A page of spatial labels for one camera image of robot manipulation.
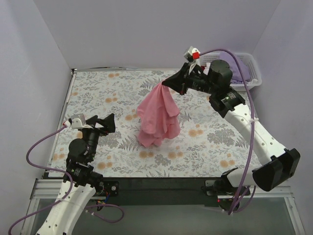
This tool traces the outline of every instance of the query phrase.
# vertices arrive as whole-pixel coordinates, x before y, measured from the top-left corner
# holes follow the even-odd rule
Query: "white wall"
[[[7,234],[26,214],[35,178],[43,173],[26,163],[25,154],[55,131],[70,69],[32,0],[0,0],[0,6],[0,234]],[[51,145],[43,143],[31,159],[44,165]]]
[[[253,56],[263,84],[253,91],[262,123],[301,159],[290,179],[308,235],[313,234],[313,2],[282,0]]]
[[[178,68],[184,51],[252,53],[280,0],[34,0],[70,68]]]

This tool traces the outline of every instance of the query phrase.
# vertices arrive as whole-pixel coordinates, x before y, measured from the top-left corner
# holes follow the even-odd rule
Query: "floral pattern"
[[[151,89],[175,70],[122,70],[78,72],[64,119],[73,114],[105,118],[115,114],[116,132],[99,138],[91,163],[105,177],[219,177],[234,167],[244,167],[249,144],[238,131],[210,106],[209,96],[189,90],[184,96],[171,90],[180,109],[181,132],[160,147],[145,148],[137,134],[138,105]],[[247,100],[246,93],[241,95]],[[77,130],[66,129],[57,139],[52,167],[66,168],[68,145],[81,138]],[[259,166],[253,154],[252,166]],[[50,177],[61,177],[51,172]]]

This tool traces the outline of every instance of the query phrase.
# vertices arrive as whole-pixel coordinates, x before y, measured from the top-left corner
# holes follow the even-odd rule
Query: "white laundry basket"
[[[217,60],[219,58],[219,52],[212,52],[200,57],[200,63],[202,66],[205,66],[207,62],[212,62],[213,60]],[[247,85],[248,89],[250,90],[253,87],[260,86],[262,84],[261,73],[259,68],[253,58],[252,55],[248,53],[235,53],[242,62],[249,68],[249,73],[251,79],[255,79],[256,81]],[[244,92],[245,86],[243,84],[231,84],[231,87],[238,92]]]

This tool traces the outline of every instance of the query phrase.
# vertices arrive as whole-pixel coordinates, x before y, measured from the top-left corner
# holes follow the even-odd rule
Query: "pink cloth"
[[[172,139],[180,133],[177,116],[179,109],[168,87],[159,83],[137,108],[141,118],[139,142],[148,147],[160,146],[165,138]]]

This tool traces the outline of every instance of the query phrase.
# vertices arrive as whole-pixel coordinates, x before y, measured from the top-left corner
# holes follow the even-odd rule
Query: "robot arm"
[[[206,75],[199,66],[198,50],[190,47],[184,56],[189,63],[184,63],[180,71],[164,80],[162,84],[180,95],[186,94],[188,89],[211,94],[209,102],[212,108],[233,125],[246,141],[249,141],[250,109],[245,100],[230,87],[232,71],[229,64],[223,60],[214,60]],[[257,185],[265,191],[270,191],[294,174],[300,154],[296,149],[287,150],[258,120],[252,121],[255,122],[253,150],[262,167],[249,169],[244,186]],[[235,188],[238,187],[242,175],[243,169],[235,168],[225,172],[222,179]]]
[[[83,114],[74,115],[66,125],[83,132],[83,138],[73,140],[68,147],[67,172],[73,178],[75,185],[68,197],[62,199],[70,186],[69,178],[66,175],[63,177],[56,199],[61,202],[51,209],[36,235],[71,235],[88,201],[96,192],[101,193],[104,190],[103,176],[93,172],[93,166],[89,163],[94,160],[99,137],[115,132],[114,114],[110,114],[105,119],[93,116],[88,120],[85,120]]]

